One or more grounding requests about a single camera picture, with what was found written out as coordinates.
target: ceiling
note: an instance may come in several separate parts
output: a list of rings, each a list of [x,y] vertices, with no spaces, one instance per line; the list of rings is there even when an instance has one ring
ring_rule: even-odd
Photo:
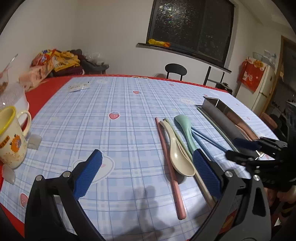
[[[240,0],[240,2],[264,26],[295,35],[290,24],[272,0]]]

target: glass pane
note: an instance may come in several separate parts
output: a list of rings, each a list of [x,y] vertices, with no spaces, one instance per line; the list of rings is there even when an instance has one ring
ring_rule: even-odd
[[[231,36],[233,9],[234,6],[228,0],[206,0],[199,53],[223,61],[227,54],[228,37]]]
[[[160,0],[153,38],[196,49],[203,0]]]

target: yellow object on window sill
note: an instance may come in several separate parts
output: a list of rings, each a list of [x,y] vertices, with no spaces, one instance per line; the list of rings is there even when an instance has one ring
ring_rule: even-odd
[[[149,44],[152,44],[152,45],[157,45],[157,46],[162,46],[162,47],[170,47],[170,43],[168,42],[163,42],[163,41],[156,41],[155,39],[149,39],[148,40],[148,43]]]

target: window sill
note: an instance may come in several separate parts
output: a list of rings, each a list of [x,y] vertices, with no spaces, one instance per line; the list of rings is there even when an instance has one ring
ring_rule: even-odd
[[[208,61],[205,61],[203,59],[200,59],[200,58],[197,58],[195,57],[192,53],[184,50],[184,51],[180,51],[180,50],[177,50],[177,49],[172,49],[172,48],[166,48],[166,47],[161,47],[161,46],[156,46],[156,45],[152,45],[152,44],[144,44],[144,43],[138,43],[136,45],[136,47],[138,48],[149,48],[149,49],[155,49],[155,50],[161,50],[161,51],[165,51],[165,52],[170,52],[170,53],[174,53],[174,54],[178,54],[178,55],[182,55],[182,56],[185,56],[185,57],[188,57],[188,58],[192,58],[192,59],[195,59],[195,60],[199,60],[203,63],[206,63],[206,64],[209,64],[211,66],[214,66],[220,70],[223,70],[224,72],[226,73],[231,73],[230,70],[226,69],[226,68],[223,68],[221,66],[218,66],[218,65],[215,65],[215,64],[212,64]]]

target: blue chopstick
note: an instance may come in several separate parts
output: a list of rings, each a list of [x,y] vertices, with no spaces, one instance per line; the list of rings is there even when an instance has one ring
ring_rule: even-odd
[[[200,141],[200,139],[198,139],[198,137],[196,136],[196,134],[193,131],[191,131],[191,134],[192,134],[193,138],[196,140],[196,142],[199,144],[199,146],[201,147],[201,149],[205,152],[205,154],[207,155],[207,157],[210,159],[210,161],[216,162],[215,161],[215,158],[213,157],[213,155],[204,146],[204,144]]]
[[[191,127],[192,130],[194,130],[199,137],[203,138],[204,140],[206,140],[207,142],[211,143],[213,146],[217,147],[218,149],[220,149],[223,152],[227,152],[228,150],[220,145],[219,143],[217,143],[216,141],[214,141],[213,139],[209,138],[208,136],[206,136],[205,134],[203,134],[201,131],[195,129],[194,127]]]

